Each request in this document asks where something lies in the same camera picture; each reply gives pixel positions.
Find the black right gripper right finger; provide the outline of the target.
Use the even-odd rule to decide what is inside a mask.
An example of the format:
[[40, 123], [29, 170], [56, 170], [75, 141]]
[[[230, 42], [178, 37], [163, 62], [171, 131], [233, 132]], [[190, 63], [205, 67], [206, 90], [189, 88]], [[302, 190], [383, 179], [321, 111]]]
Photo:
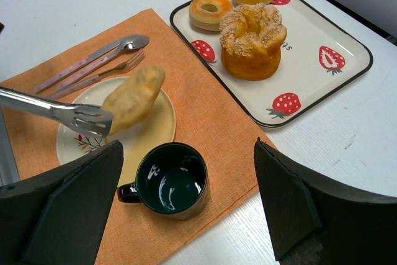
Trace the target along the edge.
[[280, 264], [395, 264], [396, 198], [348, 186], [265, 142], [254, 164]]

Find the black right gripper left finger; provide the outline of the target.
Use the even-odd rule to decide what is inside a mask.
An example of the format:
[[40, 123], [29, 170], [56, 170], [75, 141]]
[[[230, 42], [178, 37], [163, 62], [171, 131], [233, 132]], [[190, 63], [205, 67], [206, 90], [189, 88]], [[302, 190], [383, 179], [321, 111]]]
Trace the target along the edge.
[[1, 264], [94, 264], [123, 165], [107, 145], [1, 187]]

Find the metal serving tongs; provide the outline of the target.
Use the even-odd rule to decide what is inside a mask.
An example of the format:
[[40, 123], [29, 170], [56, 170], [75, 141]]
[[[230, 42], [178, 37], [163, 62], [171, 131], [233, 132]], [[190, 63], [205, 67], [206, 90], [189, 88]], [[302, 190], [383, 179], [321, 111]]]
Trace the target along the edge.
[[52, 119], [88, 137], [107, 137], [113, 120], [99, 106], [62, 103], [5, 87], [1, 88], [1, 106]]

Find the oblong golden bread roll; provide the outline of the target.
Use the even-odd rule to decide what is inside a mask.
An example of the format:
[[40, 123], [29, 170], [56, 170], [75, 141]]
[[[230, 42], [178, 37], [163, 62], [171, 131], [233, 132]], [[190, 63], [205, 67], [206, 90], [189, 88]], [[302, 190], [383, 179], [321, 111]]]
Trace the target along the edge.
[[161, 90], [165, 71], [160, 66], [147, 66], [136, 71], [102, 103], [102, 110], [113, 115], [110, 135], [144, 120]]

